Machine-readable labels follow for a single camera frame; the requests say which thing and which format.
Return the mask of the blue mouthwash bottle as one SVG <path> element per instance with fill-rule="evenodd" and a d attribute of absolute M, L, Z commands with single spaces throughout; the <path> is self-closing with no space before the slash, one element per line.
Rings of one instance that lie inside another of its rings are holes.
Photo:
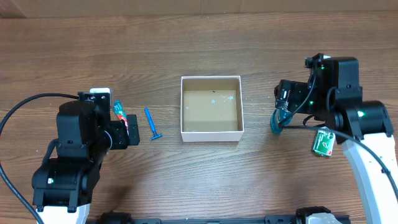
<path fill-rule="evenodd" d="M 279 126 L 279 123 L 283 121 L 286 117 L 289 117 L 291 112 L 281 109 L 275 109 L 270 120 L 271 131 L 274 134 L 280 134 L 283 130 Z"/>

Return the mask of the blue disposable razor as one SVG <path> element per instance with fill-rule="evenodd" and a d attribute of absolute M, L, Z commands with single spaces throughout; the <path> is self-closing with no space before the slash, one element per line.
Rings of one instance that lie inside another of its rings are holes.
<path fill-rule="evenodd" d="M 148 120 L 148 122 L 149 122 L 149 126 L 150 126 L 150 128 L 151 128 L 151 130 L 152 130 L 152 133 L 153 133 L 153 136 L 151 137 L 151 141 L 154 141 L 154 140 L 156 140 L 156 139 L 158 139 L 158 138 L 161 138 L 162 136 L 163 136 L 163 134 L 158 134 L 157 133 L 157 131 L 156 131 L 156 128 L 155 128 L 155 124 L 154 124 L 154 122 L 153 122 L 153 119 L 152 119 L 152 116 L 151 116 L 151 114 L 150 114 L 150 111 L 149 111 L 149 109 L 148 108 L 144 108 L 144 111 L 145 111 L 145 114 L 146 114 L 146 116 L 147 116 L 147 120 Z"/>

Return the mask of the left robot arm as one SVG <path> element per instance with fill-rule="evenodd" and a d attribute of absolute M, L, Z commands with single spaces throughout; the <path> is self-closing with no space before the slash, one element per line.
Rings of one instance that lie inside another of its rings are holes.
<path fill-rule="evenodd" d="M 33 204 L 44 223 L 85 223 L 104 157 L 139 144 L 137 117 L 113 121 L 108 101 L 76 100 L 59 107 L 57 130 L 32 177 Z"/>

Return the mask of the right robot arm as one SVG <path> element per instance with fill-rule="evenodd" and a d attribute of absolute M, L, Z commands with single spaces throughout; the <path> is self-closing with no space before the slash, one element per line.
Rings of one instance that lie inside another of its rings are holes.
<path fill-rule="evenodd" d="M 394 128 L 380 101 L 364 101 L 359 62 L 321 53 L 305 59 L 307 82 L 281 80 L 274 88 L 271 129 L 293 129 L 296 114 L 319 121 L 299 128 L 341 145 L 353 170 L 368 223 L 397 223 L 397 158 Z"/>

